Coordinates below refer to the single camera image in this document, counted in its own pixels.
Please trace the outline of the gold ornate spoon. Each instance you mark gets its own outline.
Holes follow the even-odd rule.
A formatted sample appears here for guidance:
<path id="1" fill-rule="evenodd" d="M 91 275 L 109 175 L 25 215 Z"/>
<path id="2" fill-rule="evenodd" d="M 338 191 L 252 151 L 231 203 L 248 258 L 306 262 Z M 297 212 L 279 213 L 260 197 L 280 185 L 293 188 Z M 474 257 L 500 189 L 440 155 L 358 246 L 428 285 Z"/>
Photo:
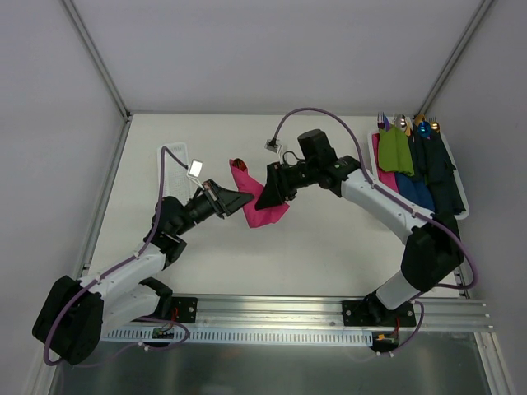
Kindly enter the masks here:
<path id="1" fill-rule="evenodd" d="M 235 158 L 233 160 L 233 166 L 242 171 L 247 170 L 246 163 L 241 158 Z"/>

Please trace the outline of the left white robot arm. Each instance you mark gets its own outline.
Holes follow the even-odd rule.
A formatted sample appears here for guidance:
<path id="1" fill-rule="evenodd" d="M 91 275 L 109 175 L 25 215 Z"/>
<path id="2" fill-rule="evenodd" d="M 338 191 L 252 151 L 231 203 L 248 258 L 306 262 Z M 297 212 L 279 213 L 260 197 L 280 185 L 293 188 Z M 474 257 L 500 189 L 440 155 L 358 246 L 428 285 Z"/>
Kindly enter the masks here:
<path id="1" fill-rule="evenodd" d="M 112 330 L 143 316 L 162 321 L 172 310 L 172 290 L 156 279 L 183 253 L 182 235 L 211 216 L 223 219 L 254 200 L 206 180 L 187 203 L 159 197 L 142 247 L 102 272 L 52 286 L 32 335 L 70 365 L 82 363 Z"/>

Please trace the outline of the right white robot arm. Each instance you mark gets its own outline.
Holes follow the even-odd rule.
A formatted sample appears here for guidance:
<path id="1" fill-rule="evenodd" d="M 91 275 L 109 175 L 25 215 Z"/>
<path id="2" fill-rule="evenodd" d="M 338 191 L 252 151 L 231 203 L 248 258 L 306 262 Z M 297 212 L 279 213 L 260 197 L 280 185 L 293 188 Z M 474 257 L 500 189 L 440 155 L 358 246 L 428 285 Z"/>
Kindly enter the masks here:
<path id="1" fill-rule="evenodd" d="M 459 228 L 454 216 L 412 208 L 351 156 L 339 157 L 325 132 L 315 129 L 298 137 L 303 154 L 296 164 L 273 162 L 255 208 L 275 208 L 296 197 L 300 188 L 313 184 L 357 204 L 387 226 L 403 243 L 400 269 L 383 285 L 351 308 L 343 309 L 349 326 L 388 326 L 399 309 L 439 283 L 463 261 Z"/>

